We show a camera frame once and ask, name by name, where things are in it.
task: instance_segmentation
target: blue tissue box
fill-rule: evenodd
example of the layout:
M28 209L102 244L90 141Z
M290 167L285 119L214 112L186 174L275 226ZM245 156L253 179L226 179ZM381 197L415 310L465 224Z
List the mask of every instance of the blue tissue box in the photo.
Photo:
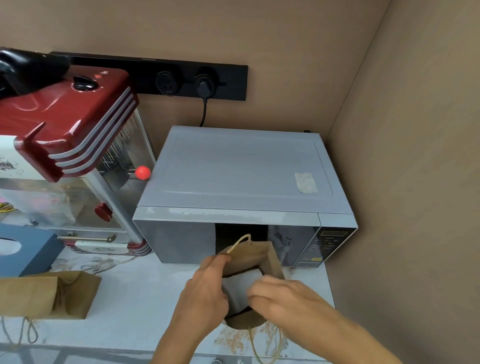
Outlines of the blue tissue box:
M0 277L45 273L64 248L63 242L51 231L28 226L0 223L0 238L15 240L21 245L16 253L0 255Z

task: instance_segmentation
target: silver microwave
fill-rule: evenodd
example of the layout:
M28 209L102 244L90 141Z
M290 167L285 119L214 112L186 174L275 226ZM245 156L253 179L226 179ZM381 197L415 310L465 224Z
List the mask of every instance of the silver microwave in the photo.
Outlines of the silver microwave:
M244 234L317 267L357 229L315 133L173 126L133 221L163 263L198 264Z

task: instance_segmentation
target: wall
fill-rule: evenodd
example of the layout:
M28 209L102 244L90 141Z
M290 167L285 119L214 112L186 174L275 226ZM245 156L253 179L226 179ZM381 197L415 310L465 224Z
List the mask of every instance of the wall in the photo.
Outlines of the wall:
M337 308L405 363L478 363L480 3L393 0L328 146L359 220Z
M247 64L247 101L211 100L206 126L326 137L389 0L1 0L0 45ZM145 95L159 151L202 102Z

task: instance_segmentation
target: microwave top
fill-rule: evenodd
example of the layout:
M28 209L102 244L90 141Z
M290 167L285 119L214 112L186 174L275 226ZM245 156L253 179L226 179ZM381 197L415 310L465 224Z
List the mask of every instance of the microwave top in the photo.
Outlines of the microwave top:
M141 206L353 215L319 134L186 126L170 129Z

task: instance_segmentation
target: red knob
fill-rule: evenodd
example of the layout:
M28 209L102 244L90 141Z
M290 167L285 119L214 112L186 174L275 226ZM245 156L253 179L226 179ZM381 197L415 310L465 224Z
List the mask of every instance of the red knob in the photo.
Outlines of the red knob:
M152 175L152 171L150 170L150 168L145 166L140 166L135 170L135 176L139 180L148 180L151 175Z
M108 205L105 203L105 202L101 202L99 203L95 208L94 208L94 211L96 213L96 215L101 218L102 220L106 221L106 222L110 222L112 220L112 215L113 215L113 212L112 210L110 209L110 207L108 207Z

